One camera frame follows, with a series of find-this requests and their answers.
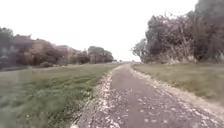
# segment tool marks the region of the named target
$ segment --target grass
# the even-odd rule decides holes
[[[66,128],[97,81],[117,64],[0,73],[1,128]]]
[[[224,105],[224,65],[222,64],[137,64],[133,68],[168,82],[174,87]]]

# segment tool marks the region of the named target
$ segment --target dirt road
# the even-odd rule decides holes
[[[149,85],[128,65],[102,82],[97,104],[86,109],[79,128],[224,128],[221,119]]]

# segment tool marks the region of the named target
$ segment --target foliage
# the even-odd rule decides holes
[[[52,63],[49,63],[49,62],[43,62],[40,64],[40,67],[42,68],[48,68],[48,67],[52,67],[53,64]]]
[[[223,61],[224,1],[199,0],[181,16],[153,16],[146,39],[132,49],[142,62]]]
[[[90,63],[112,62],[114,59],[111,52],[96,46],[90,46],[88,48],[88,55]]]
[[[91,46],[90,51],[79,51],[66,45],[56,46],[43,39],[13,35],[13,31],[0,28],[0,69],[43,63],[56,65],[111,62],[111,52]]]

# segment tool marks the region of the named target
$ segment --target dry grass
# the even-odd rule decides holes
[[[97,81],[117,64],[0,73],[1,128],[65,128],[91,98]]]
[[[135,70],[224,105],[224,65],[134,65]]]

